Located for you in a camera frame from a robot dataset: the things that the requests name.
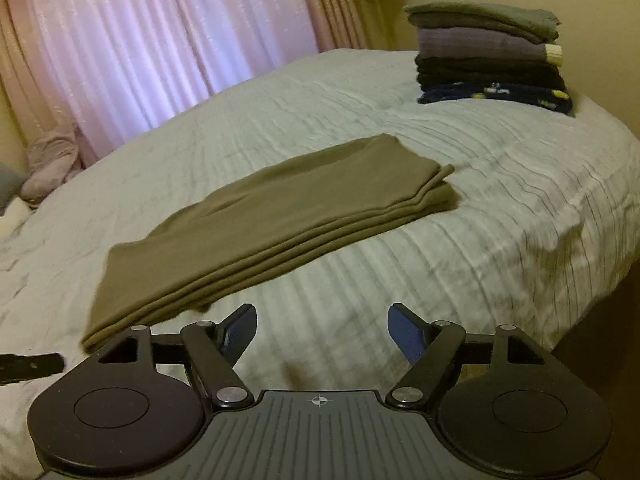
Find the olive brown pants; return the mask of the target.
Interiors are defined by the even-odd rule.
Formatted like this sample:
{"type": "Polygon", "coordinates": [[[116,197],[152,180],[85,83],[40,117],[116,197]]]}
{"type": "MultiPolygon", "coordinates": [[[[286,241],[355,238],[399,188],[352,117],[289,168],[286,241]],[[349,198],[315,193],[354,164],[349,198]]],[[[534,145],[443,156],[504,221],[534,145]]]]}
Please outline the olive brown pants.
{"type": "Polygon", "coordinates": [[[445,210],[454,170],[394,136],[334,145],[254,172],[107,255],[82,346],[153,325],[445,210]]]}

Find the folded clothes stack on bed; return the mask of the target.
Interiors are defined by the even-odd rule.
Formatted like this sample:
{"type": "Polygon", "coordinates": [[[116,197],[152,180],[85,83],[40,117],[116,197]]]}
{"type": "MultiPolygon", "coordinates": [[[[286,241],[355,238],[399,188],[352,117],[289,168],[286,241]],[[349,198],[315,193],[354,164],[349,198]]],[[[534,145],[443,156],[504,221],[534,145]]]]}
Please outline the folded clothes stack on bed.
{"type": "Polygon", "coordinates": [[[486,99],[572,112],[554,13],[466,1],[415,4],[405,12],[418,40],[419,103],[486,99]]]}

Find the cream padded headboard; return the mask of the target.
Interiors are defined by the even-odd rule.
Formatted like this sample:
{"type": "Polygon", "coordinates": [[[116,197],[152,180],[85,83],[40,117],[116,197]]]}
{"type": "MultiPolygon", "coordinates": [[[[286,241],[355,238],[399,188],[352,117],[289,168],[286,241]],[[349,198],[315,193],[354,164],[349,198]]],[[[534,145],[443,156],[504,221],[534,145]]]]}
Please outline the cream padded headboard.
{"type": "Polygon", "coordinates": [[[0,240],[11,237],[32,215],[32,208],[21,197],[15,196],[0,217],[0,240]]]}

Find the grey square pillow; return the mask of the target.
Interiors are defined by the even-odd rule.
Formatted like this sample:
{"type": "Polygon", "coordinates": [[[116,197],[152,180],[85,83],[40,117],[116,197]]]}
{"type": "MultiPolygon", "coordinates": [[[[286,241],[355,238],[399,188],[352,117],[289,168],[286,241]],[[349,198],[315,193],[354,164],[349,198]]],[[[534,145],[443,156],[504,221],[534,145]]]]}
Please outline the grey square pillow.
{"type": "Polygon", "coordinates": [[[0,214],[4,214],[11,200],[20,194],[25,181],[26,177],[22,174],[6,165],[0,165],[0,214]]]}

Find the pink crumpled pillow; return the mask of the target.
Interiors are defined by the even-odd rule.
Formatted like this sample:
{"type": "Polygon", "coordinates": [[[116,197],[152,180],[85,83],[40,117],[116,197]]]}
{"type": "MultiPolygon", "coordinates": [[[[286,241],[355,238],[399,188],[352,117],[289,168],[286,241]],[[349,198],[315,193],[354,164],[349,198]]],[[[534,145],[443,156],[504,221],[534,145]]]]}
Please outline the pink crumpled pillow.
{"type": "Polygon", "coordinates": [[[82,170],[75,124],[60,125],[35,141],[27,150],[29,174],[21,199],[40,204],[52,192],[82,170]]]}

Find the striped grey bed cover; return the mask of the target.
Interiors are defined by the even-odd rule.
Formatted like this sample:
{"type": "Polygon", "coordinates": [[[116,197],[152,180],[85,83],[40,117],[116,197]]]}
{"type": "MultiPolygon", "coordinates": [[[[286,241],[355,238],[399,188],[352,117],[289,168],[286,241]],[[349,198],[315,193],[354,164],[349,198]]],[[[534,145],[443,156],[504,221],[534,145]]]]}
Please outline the striped grey bed cover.
{"type": "Polygon", "coordinates": [[[331,252],[205,312],[254,304],[236,364],[253,391],[385,390],[407,363],[395,302],[471,333],[555,346],[639,255],[639,142],[584,96],[571,115],[504,101],[418,103],[410,51],[335,50],[237,84],[50,195],[1,244],[1,349],[81,362],[110,248],[285,159],[386,133],[454,167],[457,206],[331,252]]]}

